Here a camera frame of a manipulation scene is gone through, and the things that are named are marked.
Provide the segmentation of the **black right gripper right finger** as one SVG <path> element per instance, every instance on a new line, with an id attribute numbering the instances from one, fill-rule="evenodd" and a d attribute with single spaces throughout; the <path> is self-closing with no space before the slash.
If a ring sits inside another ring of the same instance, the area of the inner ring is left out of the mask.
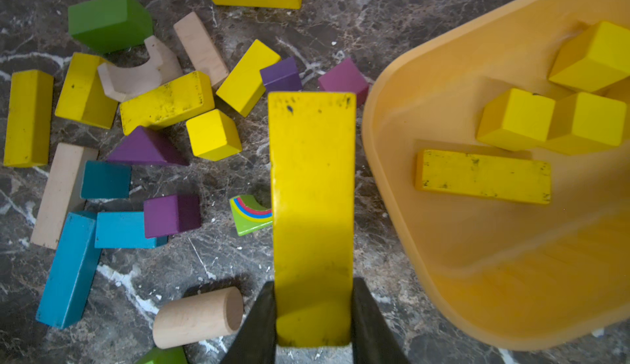
<path id="1" fill-rule="evenodd" d="M 353 363 L 409 363 L 363 278 L 355 277 L 351 301 Z"/>

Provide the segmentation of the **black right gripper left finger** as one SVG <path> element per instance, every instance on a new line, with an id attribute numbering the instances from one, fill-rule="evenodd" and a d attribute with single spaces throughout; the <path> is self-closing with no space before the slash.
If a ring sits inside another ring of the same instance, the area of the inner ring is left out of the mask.
<path id="1" fill-rule="evenodd" d="M 269 281 L 262 287 L 236 339 L 220 363 L 274 364 L 277 346 L 276 321 L 274 282 Z"/>

